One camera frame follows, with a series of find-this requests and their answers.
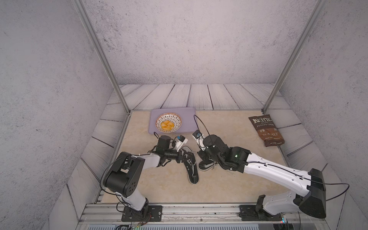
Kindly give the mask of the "black canvas sneaker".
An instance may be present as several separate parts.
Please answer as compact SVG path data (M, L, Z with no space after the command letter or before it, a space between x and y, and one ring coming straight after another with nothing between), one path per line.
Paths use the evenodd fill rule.
M201 158L201 162L198 165L201 171L208 171L218 163L217 156L215 156L209 149L205 149L204 151L200 150L197 154Z
M199 175L196 166L196 158L192 152L184 151L182 162L184 163L189 182L193 185L199 182Z

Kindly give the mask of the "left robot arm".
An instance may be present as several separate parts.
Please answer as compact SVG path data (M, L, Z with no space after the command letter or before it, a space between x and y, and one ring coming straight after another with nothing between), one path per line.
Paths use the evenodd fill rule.
M154 148L146 154L132 155L121 152L103 179L104 187L121 197L123 203L131 210L144 212L148 200L137 189L143 170L164 167L168 162L176 161L185 165L189 181L197 184L199 175L196 158L192 152L182 149L186 143L187 139L182 135L177 139L162 135Z

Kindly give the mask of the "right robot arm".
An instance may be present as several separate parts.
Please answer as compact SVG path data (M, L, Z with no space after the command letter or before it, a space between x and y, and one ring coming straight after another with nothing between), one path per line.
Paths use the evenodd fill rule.
M220 137L203 137L194 134L203 161L212 160L222 169L252 174L287 189L279 195L261 195L257 201L258 212L277 215L289 211L301 211L314 218L326 218L326 187L323 173L317 169L310 171L289 168L269 161L248 149L228 147Z

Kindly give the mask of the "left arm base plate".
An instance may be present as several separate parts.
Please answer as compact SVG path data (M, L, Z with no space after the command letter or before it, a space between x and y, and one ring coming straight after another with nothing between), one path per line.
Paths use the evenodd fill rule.
M142 210L137 211L125 207L122 212L122 222L160 222L162 220L162 206L145 205Z

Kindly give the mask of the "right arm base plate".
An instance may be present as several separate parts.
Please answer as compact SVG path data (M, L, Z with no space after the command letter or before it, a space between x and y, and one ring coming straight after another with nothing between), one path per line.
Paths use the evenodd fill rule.
M239 217L242 221L282 221L280 214L271 215L264 210L263 201L266 195L258 197L255 205L240 205Z

